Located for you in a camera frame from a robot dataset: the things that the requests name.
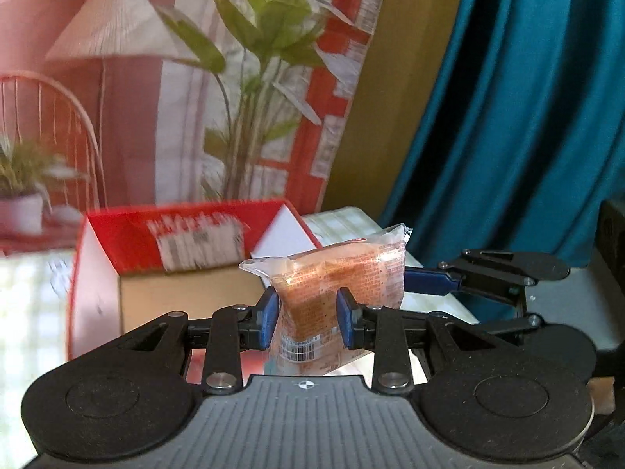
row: gray gripper plate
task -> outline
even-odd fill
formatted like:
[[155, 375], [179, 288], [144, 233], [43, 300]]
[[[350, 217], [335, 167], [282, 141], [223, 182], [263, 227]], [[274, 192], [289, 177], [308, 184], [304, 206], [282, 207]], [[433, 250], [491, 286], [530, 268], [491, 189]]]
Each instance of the gray gripper plate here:
[[[89, 464], [42, 455], [28, 469]], [[483, 462], [433, 436], [407, 401], [371, 392], [358, 376], [255, 376], [213, 396], [176, 437], [101, 469], [582, 469], [572, 456], [527, 465]]]

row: white flower pot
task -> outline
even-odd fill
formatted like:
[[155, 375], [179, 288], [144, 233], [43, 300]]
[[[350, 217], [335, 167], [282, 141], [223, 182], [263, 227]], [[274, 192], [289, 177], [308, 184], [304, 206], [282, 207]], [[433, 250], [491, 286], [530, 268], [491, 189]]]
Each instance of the white flower pot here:
[[0, 233], [36, 236], [43, 231], [43, 198], [40, 194], [0, 199]]

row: beige wall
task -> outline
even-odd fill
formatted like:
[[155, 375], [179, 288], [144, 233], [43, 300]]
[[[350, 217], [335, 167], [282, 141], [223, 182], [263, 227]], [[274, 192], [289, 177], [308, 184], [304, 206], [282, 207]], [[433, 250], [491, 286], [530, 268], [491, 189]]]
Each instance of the beige wall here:
[[384, 0], [323, 210], [377, 218], [393, 188], [441, 65], [460, 0]]

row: checkered tablecloth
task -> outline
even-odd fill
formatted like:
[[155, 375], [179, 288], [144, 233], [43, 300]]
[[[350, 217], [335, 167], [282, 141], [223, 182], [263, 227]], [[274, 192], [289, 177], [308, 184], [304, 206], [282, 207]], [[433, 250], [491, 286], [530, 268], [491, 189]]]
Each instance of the checkered tablecloth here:
[[[304, 217], [322, 245], [368, 236], [380, 227], [358, 208]], [[20, 417], [26, 388], [64, 362], [72, 251], [26, 254], [0, 261], [0, 469], [18, 469], [35, 455]], [[419, 266], [406, 256], [408, 266]], [[443, 310], [469, 322], [451, 295], [406, 293], [408, 310]]]
[[66, 298], [73, 252], [0, 261], [0, 467], [35, 455], [20, 417], [26, 388], [65, 361]]

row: black round hub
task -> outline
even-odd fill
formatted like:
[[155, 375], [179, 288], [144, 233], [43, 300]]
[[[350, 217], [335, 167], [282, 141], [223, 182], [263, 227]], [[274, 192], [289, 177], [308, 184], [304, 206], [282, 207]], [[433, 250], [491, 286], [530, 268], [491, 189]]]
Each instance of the black round hub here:
[[139, 400], [139, 387], [128, 379], [100, 376], [75, 384], [66, 402], [76, 413], [88, 418], [112, 418], [127, 412]]
[[477, 385], [475, 398], [494, 415], [527, 418], [547, 405], [549, 394], [535, 381], [517, 376], [495, 376]]
[[182, 428], [196, 404], [193, 387], [124, 352], [123, 366], [70, 362], [32, 384], [22, 419], [37, 451], [104, 462], [147, 451]]
[[570, 369], [581, 381], [588, 382], [597, 365], [597, 348], [578, 329], [565, 324], [548, 324], [523, 337], [523, 351], [557, 362]]
[[445, 442], [500, 462], [570, 452], [593, 417], [586, 386], [572, 372], [515, 347], [458, 351], [425, 385], [420, 404]]

